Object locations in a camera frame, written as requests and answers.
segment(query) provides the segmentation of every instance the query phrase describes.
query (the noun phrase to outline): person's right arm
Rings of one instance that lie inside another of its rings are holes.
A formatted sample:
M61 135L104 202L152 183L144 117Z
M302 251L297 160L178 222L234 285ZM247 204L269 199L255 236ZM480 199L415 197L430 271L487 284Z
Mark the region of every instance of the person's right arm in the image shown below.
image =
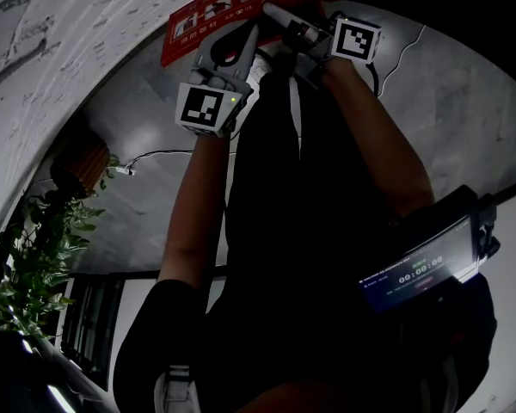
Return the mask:
M387 205L402 217L432 205L432 186L424 165L353 63L331 59L322 82L338 102Z

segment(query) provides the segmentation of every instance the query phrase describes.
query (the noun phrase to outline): black sleeve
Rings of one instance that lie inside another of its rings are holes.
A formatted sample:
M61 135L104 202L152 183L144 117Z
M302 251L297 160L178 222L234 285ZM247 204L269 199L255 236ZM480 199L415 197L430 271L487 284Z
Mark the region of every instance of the black sleeve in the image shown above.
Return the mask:
M122 413L154 411L157 378L170 364L191 364L204 316L201 294L187 283L163 280L150 290L114 367L114 398Z

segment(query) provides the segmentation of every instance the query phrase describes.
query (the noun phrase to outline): black pants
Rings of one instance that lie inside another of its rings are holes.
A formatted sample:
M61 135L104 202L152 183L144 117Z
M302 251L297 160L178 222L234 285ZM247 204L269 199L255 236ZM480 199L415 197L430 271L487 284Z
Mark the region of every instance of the black pants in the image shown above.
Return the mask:
M361 262L383 224L335 100L304 82L298 92L301 151L286 77L261 80L243 124L226 212L230 272L211 312L281 353L295 336L342 341L340 320L357 315Z

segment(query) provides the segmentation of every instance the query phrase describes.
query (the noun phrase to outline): timer display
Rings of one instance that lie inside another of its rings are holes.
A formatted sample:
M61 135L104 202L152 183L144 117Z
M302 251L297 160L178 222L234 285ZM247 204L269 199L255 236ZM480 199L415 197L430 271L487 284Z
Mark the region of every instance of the timer display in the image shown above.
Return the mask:
M375 311L385 311L458 275L474 261L470 219L465 219L359 286Z

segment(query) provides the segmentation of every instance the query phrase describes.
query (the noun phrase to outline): cable connector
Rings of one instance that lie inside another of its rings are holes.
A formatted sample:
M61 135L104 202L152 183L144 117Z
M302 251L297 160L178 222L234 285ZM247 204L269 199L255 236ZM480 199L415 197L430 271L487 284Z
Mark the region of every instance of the cable connector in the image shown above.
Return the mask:
M136 174L136 170L133 169L133 168L128 168L128 166L126 167L113 167L117 172L123 174L123 175L128 175L128 176L134 176Z

